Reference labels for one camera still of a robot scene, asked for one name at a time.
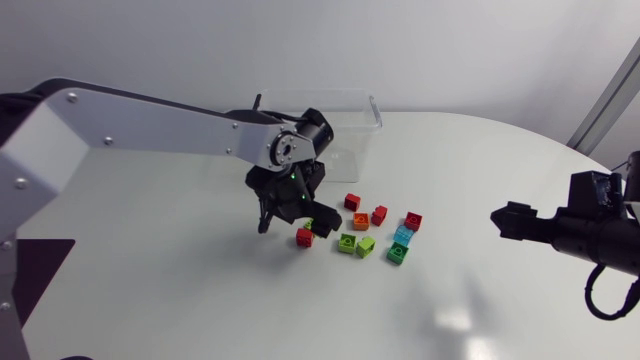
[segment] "toy block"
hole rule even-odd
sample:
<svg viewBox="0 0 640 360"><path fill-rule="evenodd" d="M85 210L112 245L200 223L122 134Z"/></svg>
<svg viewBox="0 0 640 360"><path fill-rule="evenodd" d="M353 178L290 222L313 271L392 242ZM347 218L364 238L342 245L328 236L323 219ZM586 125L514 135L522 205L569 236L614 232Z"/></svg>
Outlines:
<svg viewBox="0 0 640 360"><path fill-rule="evenodd" d="M420 223L422 223L422 216L412 212L408 212L407 218L404 219L404 226L413 231L418 231L418 229L420 229Z"/></svg>
<svg viewBox="0 0 640 360"><path fill-rule="evenodd" d="M313 233L308 229L298 229L296 233L296 244L302 247L311 247L313 244Z"/></svg>
<svg viewBox="0 0 640 360"><path fill-rule="evenodd" d="M356 252L356 237L354 235L342 234L342 236L340 236L340 242L338 243L338 251L347 254Z"/></svg>
<svg viewBox="0 0 640 360"><path fill-rule="evenodd" d="M409 229L404 225L400 225L396 229L396 233L393 234L393 241L404 246L409 246L409 241L411 240L411 237L414 233L415 231Z"/></svg>
<svg viewBox="0 0 640 360"><path fill-rule="evenodd" d="M355 213L353 214L353 228L355 230L369 230L369 214Z"/></svg>
<svg viewBox="0 0 640 360"><path fill-rule="evenodd" d="M382 225L384 218L387 217L387 208L384 206L378 206L376 210L371 215L371 223L376 224L377 226Z"/></svg>
<svg viewBox="0 0 640 360"><path fill-rule="evenodd" d="M371 254L375 246L376 240L371 236L365 236L365 238L356 245L356 253L364 259L367 255Z"/></svg>
<svg viewBox="0 0 640 360"><path fill-rule="evenodd" d="M351 211L358 211L360 207L360 197L353 194L347 194L344 198L344 207Z"/></svg>
<svg viewBox="0 0 640 360"><path fill-rule="evenodd" d="M398 244L397 242L394 242L393 245L391 245L389 252L387 253L387 259L400 265L404 261L404 257L407 256L408 252L409 252L408 247L402 244Z"/></svg>
<svg viewBox="0 0 640 360"><path fill-rule="evenodd" d="M304 228L307 230L311 230L311 224L313 224L313 219L307 220L307 222L304 223Z"/></svg>

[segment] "transparent plastic container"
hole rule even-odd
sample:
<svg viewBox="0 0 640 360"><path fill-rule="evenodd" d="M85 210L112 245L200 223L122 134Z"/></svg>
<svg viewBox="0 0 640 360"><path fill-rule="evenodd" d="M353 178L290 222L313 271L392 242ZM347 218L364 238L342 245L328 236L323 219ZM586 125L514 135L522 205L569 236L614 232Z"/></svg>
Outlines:
<svg viewBox="0 0 640 360"><path fill-rule="evenodd" d="M382 118L373 96L363 89L267 89L259 110L300 116L308 108L322 112L335 139L318 158L326 181L358 182Z"/></svg>

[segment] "red cube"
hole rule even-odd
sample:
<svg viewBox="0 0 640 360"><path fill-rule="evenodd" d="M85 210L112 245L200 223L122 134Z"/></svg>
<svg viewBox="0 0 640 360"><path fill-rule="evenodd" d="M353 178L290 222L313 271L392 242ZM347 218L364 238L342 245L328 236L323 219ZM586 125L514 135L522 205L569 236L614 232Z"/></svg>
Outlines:
<svg viewBox="0 0 640 360"><path fill-rule="evenodd" d="M347 194L344 198L344 207L351 211L358 211L360 207L360 197L353 194Z"/></svg>
<svg viewBox="0 0 640 360"><path fill-rule="evenodd" d="M384 221L384 218L387 217L387 208L384 206L378 206L376 210L371 215L371 222L380 226Z"/></svg>
<svg viewBox="0 0 640 360"><path fill-rule="evenodd" d="M412 212L407 213L407 218L404 219L404 226L413 231L420 229L420 223L422 223L422 215L414 214Z"/></svg>
<svg viewBox="0 0 640 360"><path fill-rule="evenodd" d="M308 229L298 229L296 233L296 244L302 247L311 247L313 244L313 233Z"/></svg>

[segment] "metal pole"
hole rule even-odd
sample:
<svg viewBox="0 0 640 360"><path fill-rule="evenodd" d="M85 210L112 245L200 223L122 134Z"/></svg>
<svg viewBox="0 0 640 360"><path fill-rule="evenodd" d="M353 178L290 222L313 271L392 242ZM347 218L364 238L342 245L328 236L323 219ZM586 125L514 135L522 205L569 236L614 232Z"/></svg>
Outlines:
<svg viewBox="0 0 640 360"><path fill-rule="evenodd" d="M640 39L609 82L567 146L589 155L640 90Z"/></svg>

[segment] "cable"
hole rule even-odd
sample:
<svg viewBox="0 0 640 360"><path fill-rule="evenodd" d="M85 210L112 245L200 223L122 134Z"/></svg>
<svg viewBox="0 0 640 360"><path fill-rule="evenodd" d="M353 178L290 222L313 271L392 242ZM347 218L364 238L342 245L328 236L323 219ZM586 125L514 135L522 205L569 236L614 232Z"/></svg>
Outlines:
<svg viewBox="0 0 640 360"><path fill-rule="evenodd" d="M614 167L613 169L611 169L611 172L614 172L614 171L620 169L621 167L623 167L624 165L627 165L628 163L629 163L628 161L623 162L622 164L620 164L620 165Z"/></svg>
<svg viewBox="0 0 640 360"><path fill-rule="evenodd" d="M627 293L627 298L625 299L622 308L613 314L605 314L595 306L595 304L593 303L593 299L591 299L593 284L596 282L596 279L598 279L598 276L602 274L602 271L604 271L605 268L605 265L598 264L591 272L591 275L589 275L587 285L584 288L584 300L587 303L587 308L589 309L591 314L593 314L593 316L601 320L613 321L626 316L640 301L640 277L638 277L638 280L636 280L629 287L629 292Z"/></svg>

